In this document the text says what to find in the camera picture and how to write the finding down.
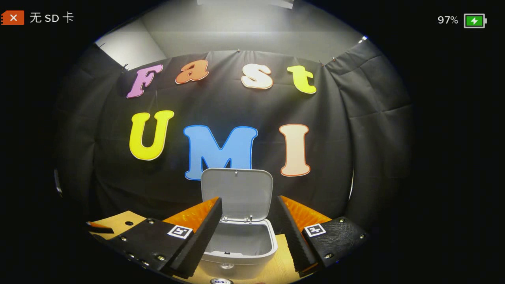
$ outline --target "yellow letter u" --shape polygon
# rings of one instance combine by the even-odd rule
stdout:
[[[131,121],[133,125],[130,133],[130,151],[133,156],[140,160],[156,159],[165,146],[165,136],[167,134],[168,120],[174,117],[173,111],[159,111],[155,114],[156,123],[155,140],[151,147],[142,145],[142,135],[144,134],[145,122],[149,119],[147,112],[133,115]]]

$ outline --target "lid hinge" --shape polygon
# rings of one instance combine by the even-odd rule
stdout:
[[[244,218],[244,223],[249,223],[251,224],[251,222],[253,221],[253,216],[249,216],[249,218]]]

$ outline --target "battery icon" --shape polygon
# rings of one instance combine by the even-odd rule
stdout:
[[[466,29],[483,29],[486,24],[485,14],[465,14],[464,25]]]

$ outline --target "black fabric backdrop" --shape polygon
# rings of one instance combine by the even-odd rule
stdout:
[[[209,62],[206,78],[175,83],[182,66],[201,59]],[[250,63],[272,70],[271,88],[241,83],[242,68]],[[157,64],[163,70],[143,95],[127,99],[136,71]],[[313,73],[309,84],[315,94],[296,89],[286,70],[295,65]],[[143,134],[143,144],[150,146],[154,114],[161,110],[175,113],[163,152],[152,161],[139,160],[129,150],[131,117],[151,114]],[[87,219],[126,210],[162,219],[200,203],[200,182],[184,176],[189,140],[183,129],[191,125],[208,126],[220,147],[235,127],[257,129],[252,168],[272,174],[273,196],[287,196],[331,218],[345,215],[367,230],[410,174],[410,100],[395,69],[368,41],[324,66],[280,54],[222,51],[128,71],[93,46],[69,74],[55,114],[63,195],[76,201]],[[280,173],[286,150],[279,127],[292,123],[309,128],[305,151],[311,171],[287,177]],[[275,212],[267,218],[282,233]]]

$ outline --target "letter m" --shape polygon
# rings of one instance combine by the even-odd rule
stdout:
[[[187,179],[200,180],[204,171],[203,161],[209,168],[224,168],[230,162],[234,169],[251,169],[253,140],[258,131],[252,127],[234,128],[222,148],[211,130],[204,125],[192,125],[184,129],[189,138],[189,171]]]

